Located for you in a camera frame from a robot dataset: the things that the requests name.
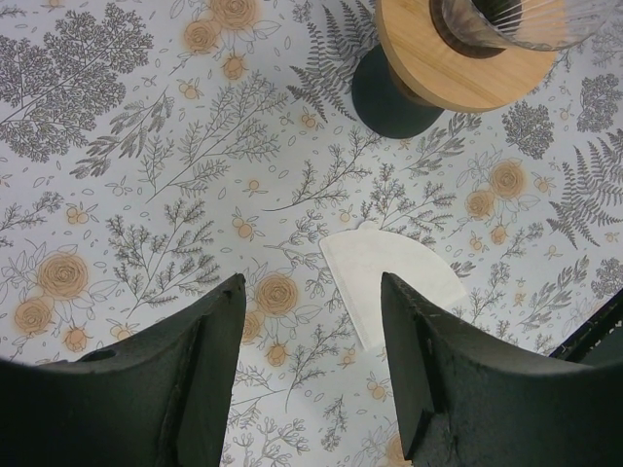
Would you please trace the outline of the round wooden dripper base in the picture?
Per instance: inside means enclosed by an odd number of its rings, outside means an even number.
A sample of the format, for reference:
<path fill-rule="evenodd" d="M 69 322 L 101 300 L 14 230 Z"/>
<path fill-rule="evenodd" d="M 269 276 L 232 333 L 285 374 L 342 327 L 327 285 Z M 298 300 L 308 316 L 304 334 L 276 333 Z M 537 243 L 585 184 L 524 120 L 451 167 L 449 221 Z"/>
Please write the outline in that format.
<path fill-rule="evenodd" d="M 438 34 L 428 1 L 378 1 L 376 25 L 389 66 L 406 87 L 455 112 L 491 111 L 523 98 L 557 55 L 522 49 L 485 58 L 460 54 Z"/>

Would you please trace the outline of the clear glass dripper cone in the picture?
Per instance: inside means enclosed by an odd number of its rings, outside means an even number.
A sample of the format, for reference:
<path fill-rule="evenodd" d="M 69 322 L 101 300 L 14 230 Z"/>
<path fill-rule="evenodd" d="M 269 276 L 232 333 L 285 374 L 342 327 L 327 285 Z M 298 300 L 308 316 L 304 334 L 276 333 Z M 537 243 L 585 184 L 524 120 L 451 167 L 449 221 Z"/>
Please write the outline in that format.
<path fill-rule="evenodd" d="M 555 52 L 582 43 L 606 22 L 615 1 L 431 1 L 431 16 L 447 37 L 479 49 Z"/>

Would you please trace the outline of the white paper coffee filter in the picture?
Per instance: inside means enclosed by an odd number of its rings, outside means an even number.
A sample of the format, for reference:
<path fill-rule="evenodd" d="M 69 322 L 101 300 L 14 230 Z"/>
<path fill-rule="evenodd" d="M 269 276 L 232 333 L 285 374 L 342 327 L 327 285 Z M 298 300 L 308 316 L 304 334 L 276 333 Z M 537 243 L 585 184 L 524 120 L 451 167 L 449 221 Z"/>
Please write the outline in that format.
<path fill-rule="evenodd" d="M 384 273 L 394 273 L 444 309 L 466 290 L 453 269 L 422 243 L 383 231 L 372 221 L 319 241 L 320 251 L 364 350 L 385 342 L 381 311 Z"/>

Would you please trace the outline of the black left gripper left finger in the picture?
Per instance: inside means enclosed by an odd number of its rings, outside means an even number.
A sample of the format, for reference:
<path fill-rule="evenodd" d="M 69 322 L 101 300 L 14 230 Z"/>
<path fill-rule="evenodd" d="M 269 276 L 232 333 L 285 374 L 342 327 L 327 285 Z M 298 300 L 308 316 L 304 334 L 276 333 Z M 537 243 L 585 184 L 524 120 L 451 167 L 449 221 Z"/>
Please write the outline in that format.
<path fill-rule="evenodd" d="M 245 319 L 235 274 L 74 362 L 1 364 L 5 466 L 216 466 Z"/>

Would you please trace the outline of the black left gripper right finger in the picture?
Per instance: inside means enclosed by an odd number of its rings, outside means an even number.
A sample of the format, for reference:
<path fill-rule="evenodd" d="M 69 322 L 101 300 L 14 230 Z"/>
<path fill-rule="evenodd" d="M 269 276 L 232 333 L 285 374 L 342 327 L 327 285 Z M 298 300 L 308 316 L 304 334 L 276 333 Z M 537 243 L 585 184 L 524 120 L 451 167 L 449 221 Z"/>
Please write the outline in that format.
<path fill-rule="evenodd" d="M 622 359 L 543 356 L 381 284 L 401 449 L 414 466 L 618 466 Z"/>

